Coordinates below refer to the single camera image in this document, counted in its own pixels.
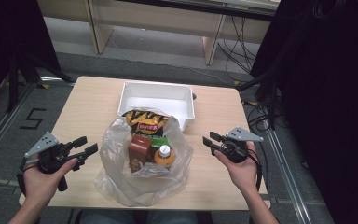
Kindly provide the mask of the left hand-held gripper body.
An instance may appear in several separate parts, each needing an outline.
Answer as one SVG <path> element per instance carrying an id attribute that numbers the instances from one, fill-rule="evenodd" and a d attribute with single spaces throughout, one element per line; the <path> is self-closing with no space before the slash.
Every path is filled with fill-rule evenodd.
<path id="1" fill-rule="evenodd" d="M 20 189 L 25 191 L 24 172 L 28 164 L 37 164 L 44 174 L 53 174 L 70 160 L 69 152 L 73 148 L 72 142 L 66 144 L 49 132 L 46 132 L 37 143 L 24 154 L 20 165 Z"/>

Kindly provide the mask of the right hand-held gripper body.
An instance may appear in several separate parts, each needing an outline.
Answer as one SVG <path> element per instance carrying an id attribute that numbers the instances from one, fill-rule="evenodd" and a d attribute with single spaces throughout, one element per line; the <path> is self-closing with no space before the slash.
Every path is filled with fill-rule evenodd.
<path id="1" fill-rule="evenodd" d="M 232 162 L 240 163 L 245 161 L 249 155 L 247 144 L 263 142 L 264 138 L 237 126 L 226 134 L 218 134 L 215 140 L 222 143 L 218 148 L 219 151 Z"/>

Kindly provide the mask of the orange juice bottle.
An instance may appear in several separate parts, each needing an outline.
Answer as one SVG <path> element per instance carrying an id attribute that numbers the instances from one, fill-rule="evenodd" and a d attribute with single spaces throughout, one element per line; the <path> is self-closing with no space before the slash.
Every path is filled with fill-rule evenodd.
<path id="1" fill-rule="evenodd" d="M 174 162 L 174 153 L 168 145 L 162 145 L 154 155 L 155 164 L 161 165 L 165 168 L 172 166 Z"/>

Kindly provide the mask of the green snack packet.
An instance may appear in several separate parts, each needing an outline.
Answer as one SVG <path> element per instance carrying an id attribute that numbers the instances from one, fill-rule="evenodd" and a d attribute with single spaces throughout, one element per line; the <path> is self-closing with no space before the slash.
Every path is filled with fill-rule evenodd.
<path id="1" fill-rule="evenodd" d="M 170 146 L 170 140 L 167 137 L 152 137 L 151 138 L 151 147 L 152 148 L 160 148 L 162 146 Z"/>

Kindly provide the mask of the brown drink carton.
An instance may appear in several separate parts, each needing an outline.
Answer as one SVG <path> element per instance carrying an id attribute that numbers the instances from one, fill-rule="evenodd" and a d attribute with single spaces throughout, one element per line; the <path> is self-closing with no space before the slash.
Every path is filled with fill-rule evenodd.
<path id="1" fill-rule="evenodd" d="M 150 138 L 135 134 L 128 146 L 129 166 L 132 173 L 143 168 L 147 162 L 151 162 L 151 144 Z"/>

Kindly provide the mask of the yellow black chip bag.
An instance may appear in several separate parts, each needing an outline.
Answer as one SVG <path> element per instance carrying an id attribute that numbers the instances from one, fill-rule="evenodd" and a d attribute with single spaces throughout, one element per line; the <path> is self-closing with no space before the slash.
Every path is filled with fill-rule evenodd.
<path id="1" fill-rule="evenodd" d="M 131 110 L 123 114 L 131 132 L 141 135 L 163 135 L 163 127 L 169 121 L 169 117 L 152 111 Z"/>

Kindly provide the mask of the clear plastic bag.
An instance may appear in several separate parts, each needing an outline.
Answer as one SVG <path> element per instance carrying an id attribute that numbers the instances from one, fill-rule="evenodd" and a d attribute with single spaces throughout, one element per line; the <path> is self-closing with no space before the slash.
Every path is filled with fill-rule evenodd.
<path id="1" fill-rule="evenodd" d="M 151 206 L 185 187 L 193 148 L 186 141 L 175 117 L 159 113 L 157 109 L 136 109 L 152 111 L 170 118 L 160 137 L 167 137 L 170 140 L 170 147 L 174 153 L 172 166 L 165 168 L 155 164 L 154 155 L 158 148 L 151 147 L 152 161 L 147 162 L 141 170 L 132 173 L 128 146 L 135 133 L 131 132 L 131 127 L 121 115 L 104 133 L 100 150 L 103 169 L 95 179 L 95 187 L 104 197 L 114 199 L 122 205 Z"/>

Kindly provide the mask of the white plastic bin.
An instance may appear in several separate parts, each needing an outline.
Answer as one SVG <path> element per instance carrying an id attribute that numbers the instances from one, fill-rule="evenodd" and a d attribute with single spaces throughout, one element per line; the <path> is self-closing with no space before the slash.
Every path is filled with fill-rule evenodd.
<path id="1" fill-rule="evenodd" d="M 194 97 L 191 86 L 183 84 L 125 81 L 117 114 L 135 108 L 156 109 L 159 113 L 174 116 L 183 132 L 195 119 Z"/>

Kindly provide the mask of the person's right hand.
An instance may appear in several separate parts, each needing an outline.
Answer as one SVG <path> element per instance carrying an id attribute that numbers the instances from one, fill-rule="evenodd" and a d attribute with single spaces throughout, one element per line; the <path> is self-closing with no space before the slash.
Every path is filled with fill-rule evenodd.
<path id="1" fill-rule="evenodd" d="M 215 157 L 227 167 L 233 184 L 245 197 L 258 193 L 256 187 L 257 163 L 254 161 L 256 159 L 254 143 L 248 142 L 247 147 L 249 148 L 250 155 L 245 161 L 240 163 L 232 162 L 219 151 L 214 153 Z"/>

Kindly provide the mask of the person's left hand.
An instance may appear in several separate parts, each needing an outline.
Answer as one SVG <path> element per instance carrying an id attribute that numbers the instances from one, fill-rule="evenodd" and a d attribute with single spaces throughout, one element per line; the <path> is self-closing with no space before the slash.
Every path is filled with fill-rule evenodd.
<path id="1" fill-rule="evenodd" d="M 61 179 L 71 171 L 77 163 L 77 159 L 66 162 L 53 174 L 44 174 L 38 169 L 38 165 L 27 165 L 24 172 L 25 201 L 23 206 L 33 208 L 46 207 L 55 195 Z"/>

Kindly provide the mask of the black metal stand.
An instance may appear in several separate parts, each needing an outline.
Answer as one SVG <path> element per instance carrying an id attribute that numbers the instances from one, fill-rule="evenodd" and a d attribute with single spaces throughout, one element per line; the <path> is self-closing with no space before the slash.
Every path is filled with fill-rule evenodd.
<path id="1" fill-rule="evenodd" d="M 267 71 L 259 77 L 246 82 L 236 87 L 238 92 L 245 91 L 254 85 L 258 84 L 259 88 L 256 91 L 255 98 L 258 103 L 267 104 L 267 121 L 269 128 L 275 130 L 275 105 L 277 100 L 277 83 L 276 75 L 279 73 L 279 64 L 273 63 Z"/>

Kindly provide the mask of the person's legs in jeans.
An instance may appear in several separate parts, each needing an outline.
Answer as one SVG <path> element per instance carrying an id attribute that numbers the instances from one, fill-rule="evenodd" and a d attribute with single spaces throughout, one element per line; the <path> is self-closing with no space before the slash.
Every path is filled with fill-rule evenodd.
<path id="1" fill-rule="evenodd" d="M 78 224 L 199 224 L 193 211 L 85 209 L 77 217 Z"/>

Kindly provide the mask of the black tripod stand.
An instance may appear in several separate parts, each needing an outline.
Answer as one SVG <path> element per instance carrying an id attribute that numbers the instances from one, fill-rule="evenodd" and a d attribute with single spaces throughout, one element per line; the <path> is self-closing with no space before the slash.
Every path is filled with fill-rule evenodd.
<path id="1" fill-rule="evenodd" d="M 9 105 L 8 112 L 11 112 L 19 103 L 19 75 L 25 79 L 26 84 L 40 84 L 42 82 L 41 76 L 38 75 L 36 68 L 42 67 L 48 70 L 52 75 L 61 79 L 66 83 L 74 83 L 75 81 L 63 73 L 59 68 L 54 68 L 52 65 L 43 61 L 26 51 L 15 51 L 9 58 Z"/>

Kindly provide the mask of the black curtain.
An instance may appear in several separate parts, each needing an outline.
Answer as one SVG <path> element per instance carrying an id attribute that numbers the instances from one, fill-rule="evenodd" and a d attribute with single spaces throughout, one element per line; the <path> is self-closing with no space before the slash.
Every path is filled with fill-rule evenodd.
<path id="1" fill-rule="evenodd" d="M 0 0 L 0 84 L 8 73 L 10 56 L 17 51 L 60 69 L 37 0 Z"/>
<path id="2" fill-rule="evenodd" d="M 284 113 L 335 224 L 358 224 L 358 0 L 281 0 L 252 74 L 304 18 L 277 78 Z"/>

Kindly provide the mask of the light wooden desk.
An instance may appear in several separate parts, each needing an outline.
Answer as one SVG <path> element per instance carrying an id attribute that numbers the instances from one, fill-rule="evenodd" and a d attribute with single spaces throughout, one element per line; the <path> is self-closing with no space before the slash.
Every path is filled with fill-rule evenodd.
<path id="1" fill-rule="evenodd" d="M 217 41 L 259 44 L 281 0 L 37 0 L 45 17 L 89 25 L 94 52 L 101 54 L 117 26 L 197 35 L 210 65 Z"/>

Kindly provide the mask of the metal floor rail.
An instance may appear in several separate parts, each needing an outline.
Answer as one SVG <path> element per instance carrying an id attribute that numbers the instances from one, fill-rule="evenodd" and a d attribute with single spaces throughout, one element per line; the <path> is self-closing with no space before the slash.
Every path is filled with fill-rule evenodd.
<path id="1" fill-rule="evenodd" d="M 19 115 L 21 109 L 23 108 L 24 102 L 34 90 L 34 87 L 35 84 L 27 84 L 21 92 L 17 104 L 13 106 L 9 112 L 6 112 L 6 114 L 0 120 L 0 142 L 8 131 L 11 124 L 13 123 L 13 121 L 15 120 L 15 118 Z"/>
<path id="2" fill-rule="evenodd" d="M 278 139 L 278 136 L 274 130 L 268 130 L 267 134 L 268 134 L 268 140 L 272 147 L 272 151 L 275 155 L 278 166 L 282 173 L 283 181 L 285 183 L 292 205 L 296 212 L 298 223 L 312 224 L 309 210 L 305 205 L 302 195 L 299 192 L 296 181 L 290 170 L 288 161 L 283 153 L 282 146 Z"/>

